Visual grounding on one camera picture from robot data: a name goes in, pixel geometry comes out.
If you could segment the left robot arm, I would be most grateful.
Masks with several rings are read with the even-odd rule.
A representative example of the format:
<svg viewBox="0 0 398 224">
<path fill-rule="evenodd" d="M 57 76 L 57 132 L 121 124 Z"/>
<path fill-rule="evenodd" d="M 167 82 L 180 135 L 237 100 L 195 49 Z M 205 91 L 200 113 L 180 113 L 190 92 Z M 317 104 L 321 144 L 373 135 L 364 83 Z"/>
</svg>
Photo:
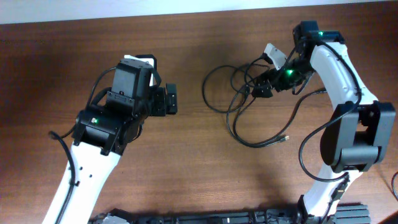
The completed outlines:
<svg viewBox="0 0 398 224">
<path fill-rule="evenodd" d="M 44 223 L 87 223 L 126 146 L 142 134 L 145 119 L 178 111 L 177 87 L 160 85 L 152 54 L 125 55 L 111 71 L 112 86 L 91 91 L 78 113 L 68 132 L 71 146 L 49 132 L 64 148 L 68 163 Z"/>
</svg>

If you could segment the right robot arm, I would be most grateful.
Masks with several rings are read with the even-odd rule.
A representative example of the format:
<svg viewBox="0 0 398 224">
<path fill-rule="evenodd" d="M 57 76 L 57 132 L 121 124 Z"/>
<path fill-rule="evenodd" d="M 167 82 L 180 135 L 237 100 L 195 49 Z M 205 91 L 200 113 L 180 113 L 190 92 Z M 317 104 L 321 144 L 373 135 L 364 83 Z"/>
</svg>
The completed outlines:
<svg viewBox="0 0 398 224">
<path fill-rule="evenodd" d="M 363 204 L 341 205 L 350 185 L 381 162 L 396 117 L 391 103 L 380 102 L 360 79 L 345 39 L 337 30 L 320 30 L 316 21 L 303 21 L 293 30 L 291 54 L 267 44 L 262 59 L 272 65 L 255 82 L 253 96 L 270 98 L 274 91 L 294 89 L 317 73 L 333 114 L 317 129 L 323 160 L 309 191 L 294 208 L 269 209 L 266 223 L 369 223 Z"/>
</svg>

